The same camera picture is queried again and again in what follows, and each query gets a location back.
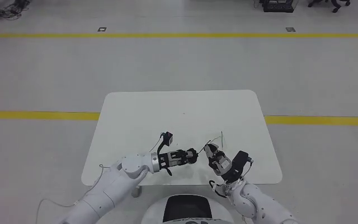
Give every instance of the black cable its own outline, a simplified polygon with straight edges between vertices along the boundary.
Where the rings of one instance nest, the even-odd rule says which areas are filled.
[[[0,17],[7,20],[16,20],[21,17],[21,12],[29,8],[27,6],[32,0],[15,0],[12,4],[0,10]]]
[[[209,185],[211,186],[211,188],[213,188],[212,183],[215,183],[215,181],[214,181],[214,180],[209,180]],[[220,193],[217,192],[216,190],[215,190],[215,193],[216,193],[218,196],[222,197],[222,198],[226,198],[226,196],[220,194]]]

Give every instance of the cable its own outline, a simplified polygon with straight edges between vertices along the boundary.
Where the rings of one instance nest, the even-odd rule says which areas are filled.
[[[153,146],[153,148],[152,148],[149,152],[151,152],[151,151],[157,146],[157,144],[158,144],[159,141],[161,140],[162,136],[163,136],[163,134],[161,134],[161,136],[159,136],[158,142]]]
[[[206,146],[207,144],[213,142],[214,140],[216,140],[216,139],[218,139],[218,138],[220,138],[220,137],[221,137],[221,136],[218,136],[218,137],[214,138],[213,140],[209,140],[209,141],[203,146],[203,148],[200,150],[200,152],[205,148],[205,146]]]
[[[212,183],[215,183],[215,181],[214,181],[214,180],[209,180],[209,185],[210,185],[211,188],[213,188]],[[222,197],[222,198],[226,198],[225,195],[220,194],[220,193],[217,192],[216,190],[214,190],[214,191],[215,191],[215,193],[216,193],[218,196],[220,196],[220,197]]]
[[[7,20],[16,20],[21,17],[21,12],[26,11],[29,8],[27,6],[32,0],[15,0],[12,4],[4,7],[0,10],[0,17]]]
[[[37,219],[39,218],[39,211],[40,211],[41,204],[42,204],[45,200],[47,200],[47,201],[49,201],[49,202],[52,202],[53,204],[55,204],[55,205],[57,205],[57,206],[60,206],[60,207],[63,207],[63,208],[70,208],[70,207],[72,207],[72,206],[75,206],[80,200],[82,200],[82,198],[84,198],[84,196],[86,196],[86,194],[87,194],[90,190],[92,190],[92,189],[98,184],[98,182],[100,182],[101,177],[102,177],[102,175],[103,175],[103,170],[104,170],[105,168],[110,168],[110,167],[108,167],[108,166],[103,166],[103,164],[100,164],[99,166],[100,166],[100,168],[102,168],[102,171],[101,171],[101,175],[100,175],[100,177],[98,178],[98,180],[96,181],[96,183],[95,183],[89,190],[87,190],[87,191],[82,195],[82,197],[80,197],[80,198],[79,198],[77,201],[75,201],[73,204],[70,204],[70,205],[68,205],[68,206],[64,206],[63,204],[59,204],[59,203],[57,203],[57,202],[55,202],[55,201],[53,201],[53,200],[51,200],[51,199],[49,199],[49,198],[43,198],[43,199],[39,202],[39,206],[37,207],[35,224],[37,224]]]

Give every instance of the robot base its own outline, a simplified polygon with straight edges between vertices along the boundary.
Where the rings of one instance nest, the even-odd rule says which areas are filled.
[[[200,195],[177,194],[152,204],[141,224],[161,224],[181,218],[212,218],[234,223],[229,211],[218,202]]]

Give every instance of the table leg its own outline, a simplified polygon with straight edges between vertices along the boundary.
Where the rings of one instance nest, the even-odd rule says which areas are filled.
[[[136,186],[133,190],[132,190],[132,197],[133,198],[137,198],[141,195],[142,193],[142,186]]]

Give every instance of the thin wire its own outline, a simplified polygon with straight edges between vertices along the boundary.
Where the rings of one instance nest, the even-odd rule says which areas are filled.
[[[49,199],[49,198],[43,198],[43,199],[40,201],[39,206],[37,207],[35,224],[37,224],[37,220],[38,220],[38,218],[39,218],[40,207],[41,207],[41,204],[42,204],[44,201],[47,200],[47,201],[52,202],[53,204],[55,204],[55,205],[57,205],[57,206],[60,206],[60,207],[63,207],[63,208],[70,208],[70,207],[72,207],[72,206],[75,206],[80,200],[82,200],[82,198],[84,198],[84,196],[86,196],[86,194],[87,194],[90,190],[92,190],[92,189],[98,184],[98,182],[100,182],[101,177],[102,177],[102,175],[103,175],[103,170],[104,170],[104,168],[110,168],[110,167],[108,167],[108,166],[103,166],[103,164],[100,164],[99,166],[100,166],[100,168],[102,168],[102,171],[101,171],[101,175],[100,175],[100,177],[98,178],[98,180],[96,181],[96,183],[95,183],[89,190],[87,190],[87,191],[82,195],[82,197],[80,197],[80,198],[79,198],[77,201],[75,201],[73,204],[70,204],[70,205],[68,205],[68,206],[65,206],[65,205],[59,204],[59,203],[57,203],[57,202],[55,202],[55,201],[53,201],[53,200],[51,200],[51,199]]]
[[[221,136],[218,136],[218,137],[214,138],[213,140],[211,140],[211,142],[214,142],[218,138],[221,138]]]
[[[153,148],[152,148],[149,152],[151,152],[151,151],[157,146],[157,144],[159,143],[159,141],[161,140],[161,138],[162,138],[162,135],[159,137],[158,142],[153,146]]]
[[[209,140],[204,146],[203,146],[203,148],[200,150],[200,152],[205,148],[205,146],[207,145],[207,144],[209,144],[209,142],[211,142],[211,140]]]
[[[224,144],[223,144],[223,132],[222,132],[222,150],[224,150]]]
[[[221,138],[221,136],[218,136],[218,137],[214,138],[213,140],[209,140],[209,141],[203,146],[203,148],[200,150],[200,152],[205,148],[205,146],[206,146],[207,144],[213,142],[214,140],[216,140],[216,139],[218,139],[218,138]]]
[[[248,170],[245,172],[245,174],[242,176],[242,180],[244,179],[244,176],[250,171],[250,169],[251,169],[251,166],[252,166],[252,164],[250,164],[250,167],[248,168]]]

